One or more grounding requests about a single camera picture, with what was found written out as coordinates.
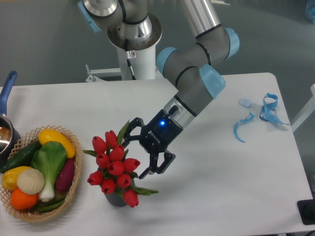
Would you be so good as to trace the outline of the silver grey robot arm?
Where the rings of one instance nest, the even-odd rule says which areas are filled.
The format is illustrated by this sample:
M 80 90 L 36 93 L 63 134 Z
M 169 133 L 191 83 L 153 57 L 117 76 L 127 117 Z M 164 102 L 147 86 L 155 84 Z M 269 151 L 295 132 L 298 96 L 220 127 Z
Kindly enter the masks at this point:
M 153 79 L 157 71 L 177 93 L 147 124 L 135 118 L 123 136 L 124 146 L 137 140 L 150 155 L 140 175 L 163 173 L 175 155 L 169 144 L 224 89 L 223 77 L 214 65 L 234 55 L 240 46 L 233 29 L 223 28 L 209 0 L 180 2 L 196 43 L 181 52 L 168 47 L 159 54 L 159 20 L 148 12 L 145 0 L 81 0 L 78 7 L 93 31 L 106 31 L 116 47 L 123 80 Z

